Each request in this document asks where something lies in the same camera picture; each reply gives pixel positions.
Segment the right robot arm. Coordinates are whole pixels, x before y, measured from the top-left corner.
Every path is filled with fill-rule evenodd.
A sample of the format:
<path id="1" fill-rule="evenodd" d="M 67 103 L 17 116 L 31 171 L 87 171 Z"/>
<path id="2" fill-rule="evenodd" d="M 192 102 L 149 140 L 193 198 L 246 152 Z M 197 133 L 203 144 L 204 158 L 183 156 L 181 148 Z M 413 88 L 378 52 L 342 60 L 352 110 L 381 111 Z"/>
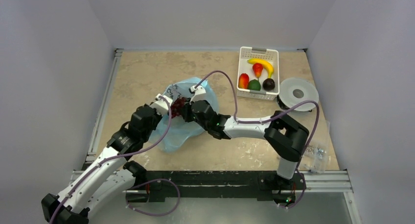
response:
<path id="1" fill-rule="evenodd" d="M 263 118 L 236 118 L 217 113 L 207 100 L 187 99 L 178 108 L 185 122 L 195 122 L 216 139 L 257 138 L 266 140 L 280 156 L 275 174 L 276 185 L 287 188 L 294 182 L 294 173 L 309 143 L 309 130 L 289 116 L 275 111 Z"/>

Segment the dark red fake grapes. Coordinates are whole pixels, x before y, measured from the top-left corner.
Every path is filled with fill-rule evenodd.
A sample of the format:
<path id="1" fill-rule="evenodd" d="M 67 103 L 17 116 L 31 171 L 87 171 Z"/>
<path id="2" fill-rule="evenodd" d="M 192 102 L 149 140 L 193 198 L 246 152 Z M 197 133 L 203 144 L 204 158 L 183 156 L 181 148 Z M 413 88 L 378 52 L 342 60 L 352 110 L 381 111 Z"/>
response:
<path id="1" fill-rule="evenodd" d="M 178 116 L 182 116 L 183 108 L 185 106 L 187 98 L 186 97 L 180 97 L 177 98 L 171 105 L 171 117 L 175 118 Z"/>

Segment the orange fake fruit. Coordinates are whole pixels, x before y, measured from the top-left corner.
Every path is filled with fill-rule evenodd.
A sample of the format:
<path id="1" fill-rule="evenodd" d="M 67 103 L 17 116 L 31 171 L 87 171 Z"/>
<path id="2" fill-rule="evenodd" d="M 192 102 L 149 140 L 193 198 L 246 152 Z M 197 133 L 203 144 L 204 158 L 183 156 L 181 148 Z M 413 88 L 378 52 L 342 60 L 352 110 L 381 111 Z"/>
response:
<path id="1" fill-rule="evenodd" d="M 238 78 L 238 88 L 240 89 L 247 89 L 249 84 L 250 78 L 249 75 L 246 73 L 240 74 Z"/>

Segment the blue printed plastic bag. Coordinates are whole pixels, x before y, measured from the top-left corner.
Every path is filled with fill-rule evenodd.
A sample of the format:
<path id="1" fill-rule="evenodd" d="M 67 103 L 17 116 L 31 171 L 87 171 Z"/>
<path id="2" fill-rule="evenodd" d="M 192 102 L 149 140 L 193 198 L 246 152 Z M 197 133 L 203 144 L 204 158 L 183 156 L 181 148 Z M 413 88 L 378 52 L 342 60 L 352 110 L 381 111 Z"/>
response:
<path id="1" fill-rule="evenodd" d="M 172 100 L 177 100 L 181 97 L 190 98 L 191 93 L 189 88 L 200 82 L 200 78 L 191 77 L 174 84 L 169 85 L 164 91 L 163 95 L 168 96 Z M 206 90 L 206 100 L 210 103 L 215 111 L 219 110 L 219 103 L 217 96 L 207 80 L 201 84 Z M 155 143 L 165 132 L 168 126 L 168 116 L 165 115 L 159 122 L 157 128 L 152 132 L 149 142 Z M 187 139 L 202 134 L 205 130 L 195 122 L 185 122 L 181 116 L 172 119 L 170 128 L 163 140 L 157 145 L 164 152 L 174 152 L 178 150 Z"/>

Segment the green fake avocado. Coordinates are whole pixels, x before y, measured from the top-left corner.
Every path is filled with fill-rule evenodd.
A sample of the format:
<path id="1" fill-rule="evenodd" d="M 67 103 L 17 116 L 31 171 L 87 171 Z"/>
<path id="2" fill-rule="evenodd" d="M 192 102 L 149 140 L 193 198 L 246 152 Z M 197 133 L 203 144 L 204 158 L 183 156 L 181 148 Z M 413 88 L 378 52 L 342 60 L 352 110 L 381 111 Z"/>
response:
<path id="1" fill-rule="evenodd" d="M 248 85 L 247 85 L 247 89 L 248 90 L 255 90 L 255 91 L 261 91 L 261 83 L 256 80 L 256 79 L 252 79 Z"/>

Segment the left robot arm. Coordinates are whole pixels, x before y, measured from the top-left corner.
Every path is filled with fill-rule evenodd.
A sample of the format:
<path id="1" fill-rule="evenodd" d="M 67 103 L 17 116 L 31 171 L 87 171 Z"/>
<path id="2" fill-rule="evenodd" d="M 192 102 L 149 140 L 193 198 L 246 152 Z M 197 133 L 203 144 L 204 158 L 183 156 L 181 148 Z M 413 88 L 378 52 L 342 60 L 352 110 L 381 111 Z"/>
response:
<path id="1" fill-rule="evenodd" d="M 67 188 L 41 201 L 49 224 L 87 224 L 92 213 L 123 190 L 141 189 L 146 169 L 131 157 L 144 152 L 151 133 L 163 116 L 172 113 L 171 103 L 159 100 L 137 108 L 130 121 L 115 132 L 96 160 Z"/>

